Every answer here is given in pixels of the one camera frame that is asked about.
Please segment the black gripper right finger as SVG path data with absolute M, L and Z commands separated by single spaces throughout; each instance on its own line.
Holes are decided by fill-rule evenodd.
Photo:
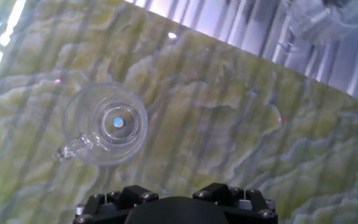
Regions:
M 278 224 L 275 202 L 265 198 L 258 189 L 212 183 L 193 193 L 193 198 L 212 203 L 229 224 Z

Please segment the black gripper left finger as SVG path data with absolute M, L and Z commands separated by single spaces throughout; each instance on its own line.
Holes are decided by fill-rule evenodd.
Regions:
M 79 204 L 75 208 L 72 224 L 125 223 L 136 205 L 158 199 L 157 193 L 139 185 L 124 187 L 121 191 L 94 194 L 86 203 Z

